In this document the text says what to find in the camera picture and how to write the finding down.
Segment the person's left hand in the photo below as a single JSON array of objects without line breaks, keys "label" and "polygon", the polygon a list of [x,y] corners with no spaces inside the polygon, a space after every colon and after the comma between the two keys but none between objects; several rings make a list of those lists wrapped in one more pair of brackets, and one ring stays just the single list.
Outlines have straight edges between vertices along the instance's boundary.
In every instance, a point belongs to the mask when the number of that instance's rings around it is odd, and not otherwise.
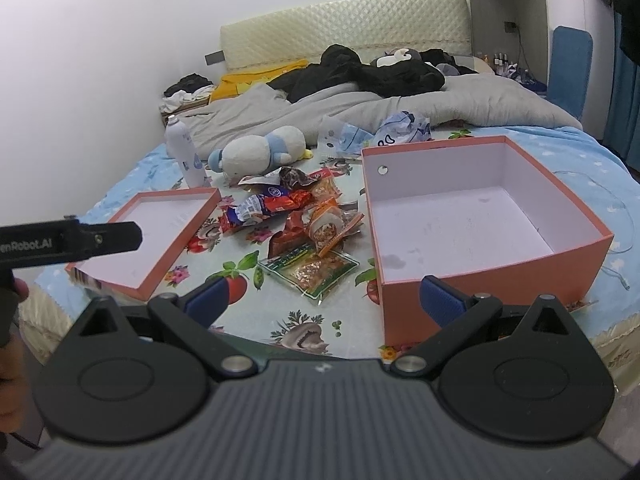
[{"label": "person's left hand", "polygon": [[21,339],[11,335],[1,348],[1,432],[10,434],[21,428],[28,383]]}]

